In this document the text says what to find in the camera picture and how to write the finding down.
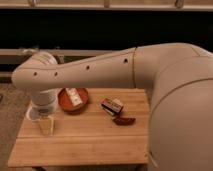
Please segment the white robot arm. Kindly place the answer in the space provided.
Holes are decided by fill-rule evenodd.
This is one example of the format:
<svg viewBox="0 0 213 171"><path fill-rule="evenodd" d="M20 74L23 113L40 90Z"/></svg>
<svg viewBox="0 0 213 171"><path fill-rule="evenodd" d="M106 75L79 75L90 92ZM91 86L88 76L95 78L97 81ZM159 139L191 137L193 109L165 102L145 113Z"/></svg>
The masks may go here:
<svg viewBox="0 0 213 171"><path fill-rule="evenodd" d="M46 109L57 88L150 89L148 171L213 171L213 53L199 46L148 45L66 64L40 51L12 82Z"/></svg>

